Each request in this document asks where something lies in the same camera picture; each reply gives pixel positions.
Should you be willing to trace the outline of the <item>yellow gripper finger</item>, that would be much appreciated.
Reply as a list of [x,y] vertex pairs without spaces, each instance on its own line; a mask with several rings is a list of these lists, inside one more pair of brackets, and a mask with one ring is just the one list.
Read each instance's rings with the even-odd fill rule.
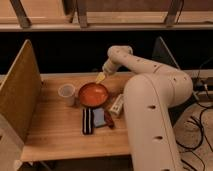
[[104,72],[100,72],[97,77],[96,77],[96,80],[95,80],[95,83],[96,84],[100,84],[104,79],[106,78],[106,75]]

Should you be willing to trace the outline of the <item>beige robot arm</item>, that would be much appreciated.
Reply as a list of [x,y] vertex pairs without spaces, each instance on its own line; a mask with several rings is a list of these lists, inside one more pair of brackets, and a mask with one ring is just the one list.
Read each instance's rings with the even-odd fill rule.
[[192,95],[190,76],[177,68],[137,57],[129,46],[112,46],[105,75],[124,66],[135,73],[123,91],[124,115],[134,171],[183,171],[168,109]]

